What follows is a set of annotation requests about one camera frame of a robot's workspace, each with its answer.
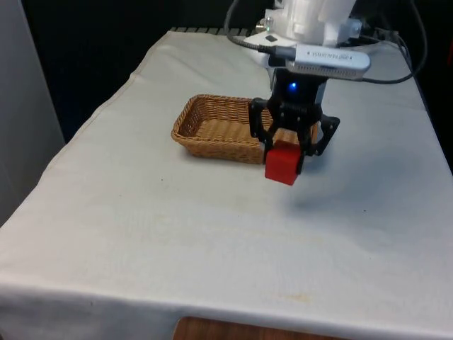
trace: wooden floor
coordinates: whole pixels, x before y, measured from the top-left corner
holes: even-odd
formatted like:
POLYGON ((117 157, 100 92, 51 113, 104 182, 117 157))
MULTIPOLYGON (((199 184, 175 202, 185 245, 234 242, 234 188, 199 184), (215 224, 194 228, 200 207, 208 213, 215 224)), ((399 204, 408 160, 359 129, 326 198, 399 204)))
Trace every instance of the wooden floor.
POLYGON ((186 317, 176 326, 173 340, 340 340, 282 331, 279 329, 233 324, 207 319, 186 317))

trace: table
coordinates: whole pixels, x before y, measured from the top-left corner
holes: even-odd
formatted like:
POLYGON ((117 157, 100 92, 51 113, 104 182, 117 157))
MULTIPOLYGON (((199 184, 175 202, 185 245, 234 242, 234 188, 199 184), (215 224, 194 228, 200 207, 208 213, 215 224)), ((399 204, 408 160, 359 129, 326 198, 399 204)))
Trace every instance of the table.
MULTIPOLYGON (((368 77, 404 75, 365 48, 368 77)), ((195 94, 270 95, 225 37, 168 33, 0 229, 9 339, 170 339, 205 317, 355 339, 453 337, 453 181, 414 81, 329 81, 341 119, 294 187, 170 138, 195 94)))

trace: gray wall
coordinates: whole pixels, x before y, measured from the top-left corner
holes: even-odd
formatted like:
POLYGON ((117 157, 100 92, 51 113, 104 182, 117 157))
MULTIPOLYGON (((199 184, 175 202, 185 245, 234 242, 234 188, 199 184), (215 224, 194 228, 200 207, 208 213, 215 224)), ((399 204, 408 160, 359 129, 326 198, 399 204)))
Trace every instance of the gray wall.
POLYGON ((63 144, 21 3, 0 0, 0 226, 63 144))

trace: white tablecloth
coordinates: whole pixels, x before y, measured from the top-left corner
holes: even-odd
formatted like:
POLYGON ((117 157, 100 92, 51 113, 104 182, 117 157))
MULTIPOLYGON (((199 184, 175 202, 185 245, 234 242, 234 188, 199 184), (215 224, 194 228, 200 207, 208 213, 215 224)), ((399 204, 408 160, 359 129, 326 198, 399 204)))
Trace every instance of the white tablecloth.
MULTIPOLYGON (((370 47, 368 76, 408 69, 370 47)), ((170 138, 195 94, 269 96, 225 37, 168 33, 0 229, 5 340, 170 339, 192 315, 453 338, 453 180, 414 81, 329 81, 341 125, 294 187, 170 138)))

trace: red block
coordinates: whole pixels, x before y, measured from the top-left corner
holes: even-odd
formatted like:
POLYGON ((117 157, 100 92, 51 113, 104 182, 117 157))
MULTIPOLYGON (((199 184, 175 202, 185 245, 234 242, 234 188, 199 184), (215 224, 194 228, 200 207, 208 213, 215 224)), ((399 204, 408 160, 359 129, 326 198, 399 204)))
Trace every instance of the red block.
POLYGON ((292 186, 297 178, 300 156, 299 145, 278 140, 266 157, 265 177, 292 186))

